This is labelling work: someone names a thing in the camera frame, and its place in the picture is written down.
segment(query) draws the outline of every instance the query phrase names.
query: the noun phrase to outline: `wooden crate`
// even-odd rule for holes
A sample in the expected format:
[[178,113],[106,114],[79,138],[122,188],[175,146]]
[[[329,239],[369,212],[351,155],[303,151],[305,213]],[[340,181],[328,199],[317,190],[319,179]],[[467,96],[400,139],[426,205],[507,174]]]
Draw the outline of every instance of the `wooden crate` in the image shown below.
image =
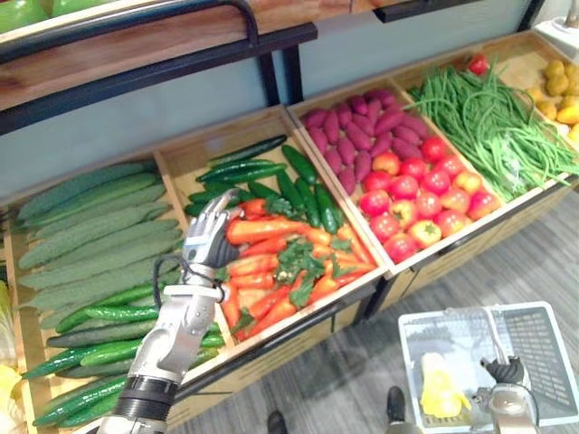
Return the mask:
[[[179,227],[186,230],[189,219],[183,212],[183,206],[187,202],[186,196],[200,189],[200,186],[195,182],[195,176],[205,170],[204,167],[207,160],[212,156],[230,152],[278,134],[286,134],[289,137],[288,144],[302,151],[305,150],[301,142],[301,135],[295,130],[289,115],[283,108],[277,107],[169,140],[152,146],[136,156],[125,156],[117,159],[114,163],[154,158],[166,187],[166,195],[160,200],[173,205],[171,211],[164,217],[177,219]],[[279,149],[269,152],[264,157],[278,161],[283,158]],[[349,209],[344,206],[344,199],[340,197],[339,191],[333,187],[332,183],[327,181],[325,173],[319,169],[318,162],[314,161],[314,165],[320,173],[322,182],[327,184],[328,190],[343,208],[346,217],[358,232],[362,242],[367,245],[368,250],[378,264],[376,269],[356,282],[341,288],[334,295],[319,300],[313,305],[302,309],[295,316],[242,343],[236,343],[232,339],[224,320],[223,312],[218,307],[216,321],[222,328],[226,345],[217,357],[198,366],[186,375],[183,385],[185,388],[195,389],[195,393],[179,402],[171,410],[169,423],[172,427],[215,405],[217,402],[227,398],[232,392],[239,391],[242,387],[260,378],[264,373],[275,369],[275,367],[299,355],[312,345],[326,339],[334,331],[352,324],[356,318],[360,297],[368,297],[371,294],[371,289],[368,287],[372,287],[380,276],[385,274],[387,265],[380,262],[381,256],[370,245],[365,234],[356,227],[356,221],[352,218]],[[295,174],[291,171],[289,173],[291,177],[295,177]],[[44,347],[45,339],[53,335],[54,332],[53,330],[45,331],[40,329],[41,318],[36,315],[36,311],[31,308],[15,309],[33,294],[31,289],[17,284],[17,280],[24,273],[16,264],[17,260],[29,247],[27,241],[25,233],[11,231],[9,222],[5,232],[5,251],[9,286],[14,306],[14,329],[20,372],[42,363],[48,357],[57,353],[54,349]],[[291,334],[296,326],[322,314],[323,321],[319,324],[305,327],[303,330],[300,328],[303,333],[288,339],[284,347],[287,348],[286,350],[278,350],[278,347],[272,344],[272,342],[275,342],[274,339],[280,339],[280,336]],[[256,352],[260,352],[261,356],[259,359],[253,360],[252,354],[256,354]],[[246,360],[252,361],[251,368],[245,366],[244,361]],[[228,366],[231,366],[233,361],[242,362],[235,369],[228,369]],[[196,382],[202,377],[204,379],[215,378],[215,381],[209,381],[203,387],[197,387]],[[54,375],[22,381],[20,383],[20,392],[28,420],[29,432],[31,434],[68,434],[72,432],[81,434],[96,426],[95,423],[91,423],[76,430],[52,427],[37,429],[32,426],[32,421],[39,416],[42,406],[49,399],[86,381],[61,379]]]

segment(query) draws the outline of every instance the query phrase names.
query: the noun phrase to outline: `yellow potato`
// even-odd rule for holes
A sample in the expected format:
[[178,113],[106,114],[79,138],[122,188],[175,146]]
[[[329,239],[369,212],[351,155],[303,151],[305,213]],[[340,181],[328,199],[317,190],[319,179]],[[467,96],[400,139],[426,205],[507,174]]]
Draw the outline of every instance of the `yellow potato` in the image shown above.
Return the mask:
[[548,79],[552,79],[558,75],[565,74],[565,66],[561,61],[551,61],[549,65],[543,71],[543,74]]

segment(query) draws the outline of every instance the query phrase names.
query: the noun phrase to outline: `red pepper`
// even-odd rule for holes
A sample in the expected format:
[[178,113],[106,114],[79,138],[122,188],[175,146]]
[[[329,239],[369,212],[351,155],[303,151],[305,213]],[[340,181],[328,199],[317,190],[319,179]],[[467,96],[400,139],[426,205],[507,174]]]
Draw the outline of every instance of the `red pepper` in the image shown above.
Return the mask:
[[490,66],[482,54],[476,54],[469,63],[469,70],[475,75],[484,75]]

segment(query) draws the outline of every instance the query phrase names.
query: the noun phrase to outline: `robotic hand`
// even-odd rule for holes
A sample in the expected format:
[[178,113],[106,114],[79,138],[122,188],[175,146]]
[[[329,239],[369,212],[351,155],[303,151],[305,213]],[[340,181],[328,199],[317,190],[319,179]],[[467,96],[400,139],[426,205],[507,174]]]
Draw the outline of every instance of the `robotic hand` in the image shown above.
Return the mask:
[[[145,336],[133,362],[125,389],[99,434],[163,434],[166,417],[179,384],[214,320],[215,303],[226,294],[214,280],[214,271],[237,258],[225,239],[227,222],[241,211],[226,211],[234,189],[214,199],[193,219],[186,235],[183,257],[165,256],[155,264],[155,300],[160,308],[155,327]],[[182,266],[180,283],[165,287],[163,306],[157,275],[165,260]]]

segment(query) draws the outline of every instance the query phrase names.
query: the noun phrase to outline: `mini cucumber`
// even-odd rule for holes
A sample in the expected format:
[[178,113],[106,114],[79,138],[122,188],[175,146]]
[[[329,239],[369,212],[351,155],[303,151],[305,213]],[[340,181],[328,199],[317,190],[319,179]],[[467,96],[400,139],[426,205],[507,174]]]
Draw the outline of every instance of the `mini cucumber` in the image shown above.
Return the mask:
[[243,149],[238,149],[237,151],[230,152],[223,156],[217,156],[209,160],[209,167],[216,167],[217,165],[222,165],[225,163],[231,163],[233,161],[247,160],[249,158],[254,158],[265,152],[271,151],[273,148],[281,145],[288,139],[287,136],[281,135],[272,138],[266,138],[261,142],[254,143],[253,145],[244,147]]

